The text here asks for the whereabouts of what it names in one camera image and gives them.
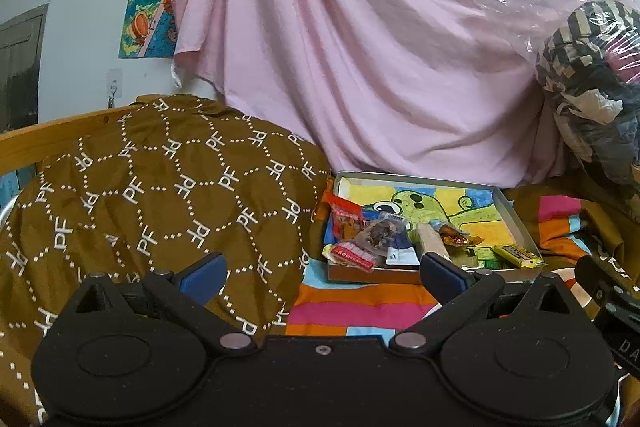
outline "brown blanket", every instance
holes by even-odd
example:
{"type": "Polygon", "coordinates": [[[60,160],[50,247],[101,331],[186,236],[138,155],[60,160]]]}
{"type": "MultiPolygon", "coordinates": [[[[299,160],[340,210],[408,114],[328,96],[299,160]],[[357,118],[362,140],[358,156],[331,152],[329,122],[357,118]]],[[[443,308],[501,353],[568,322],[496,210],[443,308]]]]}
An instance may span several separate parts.
{"type": "Polygon", "coordinates": [[[90,272],[134,281],[221,251],[226,285],[208,309],[257,337],[284,332],[321,248],[329,171],[300,137],[192,96],[132,108],[48,160],[0,235],[0,417],[44,420],[30,360],[90,272]]]}

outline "pink stripe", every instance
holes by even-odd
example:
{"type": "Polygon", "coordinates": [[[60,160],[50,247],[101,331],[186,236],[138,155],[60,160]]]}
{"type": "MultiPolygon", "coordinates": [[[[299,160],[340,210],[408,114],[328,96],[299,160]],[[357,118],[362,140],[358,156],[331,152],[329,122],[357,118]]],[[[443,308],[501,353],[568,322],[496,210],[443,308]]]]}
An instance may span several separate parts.
{"type": "Polygon", "coordinates": [[[289,324],[319,326],[363,326],[404,329],[419,321],[434,304],[306,303],[293,306],[289,324]]]}
{"type": "Polygon", "coordinates": [[[568,217],[580,214],[582,204],[576,198],[568,196],[542,196],[538,207],[538,222],[548,221],[556,217],[568,217]]]}

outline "screw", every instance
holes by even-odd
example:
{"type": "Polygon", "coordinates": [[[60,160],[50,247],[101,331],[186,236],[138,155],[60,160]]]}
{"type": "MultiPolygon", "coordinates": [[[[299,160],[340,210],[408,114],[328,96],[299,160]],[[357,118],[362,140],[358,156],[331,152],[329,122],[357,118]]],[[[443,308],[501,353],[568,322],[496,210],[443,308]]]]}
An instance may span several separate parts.
{"type": "Polygon", "coordinates": [[[418,347],[424,346],[427,343],[427,339],[420,333],[414,331],[405,331],[395,337],[396,344],[406,349],[418,349],[418,347]]]}
{"type": "Polygon", "coordinates": [[[332,351],[333,349],[331,349],[331,347],[329,346],[316,346],[316,353],[318,355],[328,355],[332,351]]]}
{"type": "Polygon", "coordinates": [[[220,346],[226,349],[244,349],[251,344],[251,337],[244,333],[227,333],[220,337],[220,346]]]}

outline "food packet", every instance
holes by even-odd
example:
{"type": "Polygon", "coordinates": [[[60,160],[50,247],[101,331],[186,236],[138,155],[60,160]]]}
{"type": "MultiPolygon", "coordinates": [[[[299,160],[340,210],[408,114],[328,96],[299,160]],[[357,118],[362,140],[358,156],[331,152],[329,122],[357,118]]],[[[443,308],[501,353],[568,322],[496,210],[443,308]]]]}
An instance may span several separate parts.
{"type": "Polygon", "coordinates": [[[518,268],[536,268],[546,264],[540,257],[520,245],[501,245],[494,252],[518,268]]]}
{"type": "Polygon", "coordinates": [[[365,228],[362,207],[359,204],[339,198],[334,194],[326,196],[331,205],[334,222],[334,237],[338,240],[349,240],[356,237],[365,228]]]}
{"type": "Polygon", "coordinates": [[[355,266],[367,272],[372,271],[382,262],[382,257],[361,248],[353,240],[340,241],[331,249],[330,255],[339,264],[355,266]]]}
{"type": "Polygon", "coordinates": [[[395,214],[368,223],[355,238],[340,241],[331,249],[331,256],[340,264],[372,271],[383,263],[390,247],[411,245],[406,234],[407,220],[395,214]]]}
{"type": "Polygon", "coordinates": [[[484,238],[477,235],[469,235],[464,230],[457,229],[447,221],[431,219],[430,225],[440,234],[443,243],[450,247],[474,247],[484,241],[484,238]]]}

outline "pink fabric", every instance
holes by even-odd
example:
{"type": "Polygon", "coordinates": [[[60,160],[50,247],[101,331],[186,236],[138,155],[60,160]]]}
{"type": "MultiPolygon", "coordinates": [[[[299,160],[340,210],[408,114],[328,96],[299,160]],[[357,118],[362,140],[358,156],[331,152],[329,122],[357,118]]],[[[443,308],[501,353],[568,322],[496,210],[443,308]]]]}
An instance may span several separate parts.
{"type": "Polygon", "coordinates": [[[404,330],[415,324],[434,304],[353,304],[344,302],[305,303],[293,306],[288,324],[319,326],[366,326],[404,330]]]}
{"type": "Polygon", "coordinates": [[[562,169],[530,66],[471,0],[173,1],[177,60],[336,171],[512,187],[562,169]]]}
{"type": "Polygon", "coordinates": [[[542,196],[538,207],[538,222],[549,221],[556,217],[567,217],[580,214],[581,200],[569,196],[542,196]]]}

